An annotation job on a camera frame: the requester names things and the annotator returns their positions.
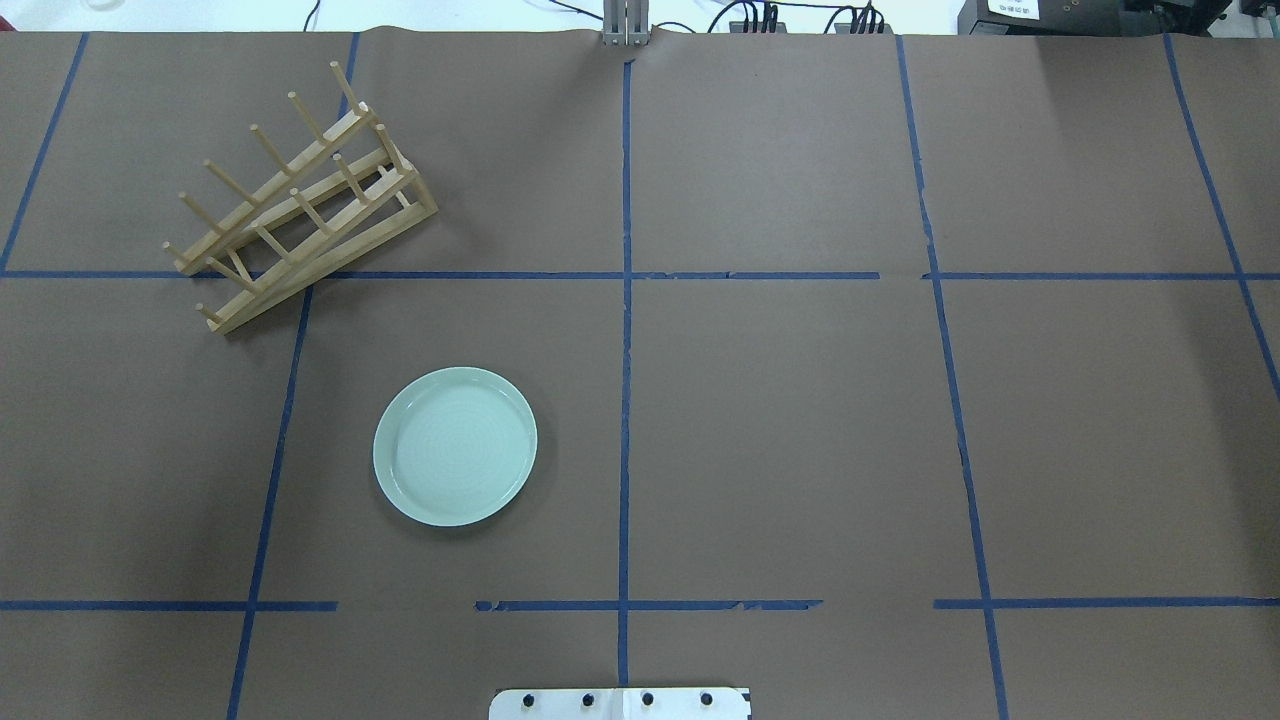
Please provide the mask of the light green plate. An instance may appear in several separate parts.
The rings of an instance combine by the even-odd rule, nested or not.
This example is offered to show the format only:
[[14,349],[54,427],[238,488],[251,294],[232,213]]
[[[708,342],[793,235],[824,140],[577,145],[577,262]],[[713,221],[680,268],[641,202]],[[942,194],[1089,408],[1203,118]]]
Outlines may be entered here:
[[539,450],[532,406],[504,377],[475,366],[408,383],[376,425],[371,460],[387,501],[430,527],[466,527],[502,511],[529,482]]

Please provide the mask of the wooden dish rack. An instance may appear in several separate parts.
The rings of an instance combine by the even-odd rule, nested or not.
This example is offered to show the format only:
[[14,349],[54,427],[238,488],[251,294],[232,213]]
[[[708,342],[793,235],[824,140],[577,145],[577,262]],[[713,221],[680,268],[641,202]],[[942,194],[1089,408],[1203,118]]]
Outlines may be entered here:
[[312,136],[292,159],[265,129],[250,127],[275,167],[265,183],[248,190],[206,159],[204,168],[238,205],[215,217],[187,192],[177,195],[205,232],[187,249],[164,242],[163,250],[180,274],[212,272],[239,290],[220,307],[197,305],[215,334],[239,329],[439,211],[422,173],[357,97],[344,67],[330,61],[329,68],[346,110],[324,129],[300,95],[288,92]]

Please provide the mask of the black computer box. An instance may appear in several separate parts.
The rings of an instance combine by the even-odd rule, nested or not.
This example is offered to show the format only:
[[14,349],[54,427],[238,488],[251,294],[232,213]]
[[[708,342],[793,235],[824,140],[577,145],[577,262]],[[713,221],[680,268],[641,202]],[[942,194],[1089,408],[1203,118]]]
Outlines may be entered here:
[[956,35],[1143,37],[1175,29],[1155,1],[965,1]]

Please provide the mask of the aluminium frame post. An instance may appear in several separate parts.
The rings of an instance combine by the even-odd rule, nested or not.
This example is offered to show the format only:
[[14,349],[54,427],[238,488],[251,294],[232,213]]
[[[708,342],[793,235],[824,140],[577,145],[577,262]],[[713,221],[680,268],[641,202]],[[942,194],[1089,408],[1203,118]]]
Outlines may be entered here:
[[648,0],[605,0],[602,3],[602,44],[607,47],[641,47],[652,38]]

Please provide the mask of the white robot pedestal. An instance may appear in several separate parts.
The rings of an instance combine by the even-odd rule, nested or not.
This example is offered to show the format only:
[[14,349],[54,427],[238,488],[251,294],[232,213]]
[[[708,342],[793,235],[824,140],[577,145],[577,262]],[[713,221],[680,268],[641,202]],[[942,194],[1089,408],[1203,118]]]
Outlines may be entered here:
[[498,692],[489,719],[751,719],[732,687],[541,688]]

